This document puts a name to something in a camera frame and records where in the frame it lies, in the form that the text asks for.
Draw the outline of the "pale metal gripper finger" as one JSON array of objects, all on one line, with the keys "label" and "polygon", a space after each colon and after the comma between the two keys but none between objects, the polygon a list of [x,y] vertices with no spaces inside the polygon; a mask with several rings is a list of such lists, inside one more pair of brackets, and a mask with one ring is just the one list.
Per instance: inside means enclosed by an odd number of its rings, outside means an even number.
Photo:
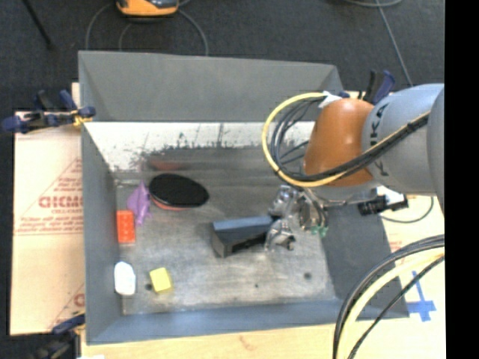
[{"label": "pale metal gripper finger", "polygon": [[271,202],[268,213],[271,216],[290,216],[298,205],[299,192],[290,185],[281,185]]},{"label": "pale metal gripper finger", "polygon": [[290,229],[288,221],[278,218],[270,225],[266,232],[263,248],[265,251],[273,251],[275,246],[280,246],[288,251],[294,249],[296,238]]}]

